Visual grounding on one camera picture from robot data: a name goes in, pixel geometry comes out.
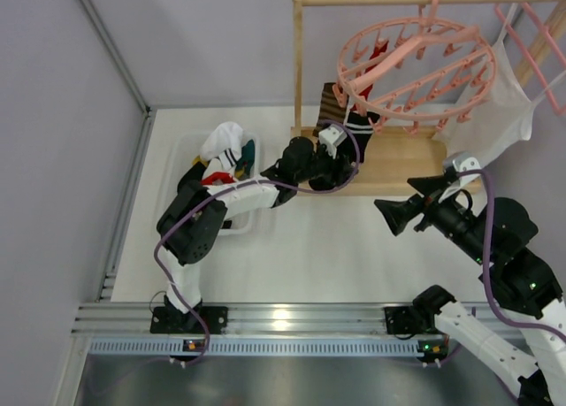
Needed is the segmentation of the red Christmas sock front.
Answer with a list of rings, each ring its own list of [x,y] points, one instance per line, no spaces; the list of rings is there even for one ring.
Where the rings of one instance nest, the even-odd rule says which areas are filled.
[[[214,172],[201,180],[203,186],[222,186],[232,184],[236,181],[229,172]]]

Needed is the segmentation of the pink round clip hanger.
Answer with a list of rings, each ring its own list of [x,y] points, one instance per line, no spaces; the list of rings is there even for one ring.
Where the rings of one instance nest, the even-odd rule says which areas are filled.
[[[497,72],[493,47],[477,25],[438,17],[440,0],[421,4],[417,14],[365,27],[342,47],[333,93],[341,107],[370,119],[374,134],[389,120],[414,134],[425,123],[470,120],[485,103]],[[374,45],[389,40],[385,54],[370,59]],[[365,100],[360,92],[372,84]]]

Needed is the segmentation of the plain white sock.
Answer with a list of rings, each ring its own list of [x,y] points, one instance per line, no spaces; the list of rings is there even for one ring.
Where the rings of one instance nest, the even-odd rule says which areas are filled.
[[[235,182],[235,167],[225,168],[218,158],[213,158],[203,173],[201,183],[204,186],[225,185]]]

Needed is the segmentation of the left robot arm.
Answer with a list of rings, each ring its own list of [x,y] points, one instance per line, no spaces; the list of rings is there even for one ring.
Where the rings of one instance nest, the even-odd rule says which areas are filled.
[[[359,141],[331,127],[320,132],[315,142],[293,138],[273,165],[247,180],[220,186],[182,182],[157,221],[154,259],[167,279],[167,289],[163,305],[152,311],[150,331],[209,331],[214,310],[203,305],[196,274],[227,220],[280,207],[299,192],[334,193],[354,179],[362,162]]]

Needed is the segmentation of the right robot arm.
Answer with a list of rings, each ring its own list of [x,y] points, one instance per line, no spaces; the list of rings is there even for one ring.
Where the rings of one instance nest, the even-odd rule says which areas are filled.
[[[480,265],[492,313],[520,331],[529,352],[514,347],[439,285],[406,307],[386,311],[387,331],[409,339],[441,333],[492,371],[520,405],[565,403],[565,298],[550,265],[527,245],[538,233],[517,201],[496,197],[484,171],[412,178],[417,191],[404,202],[376,200],[395,235],[419,218],[415,231],[433,227]]]

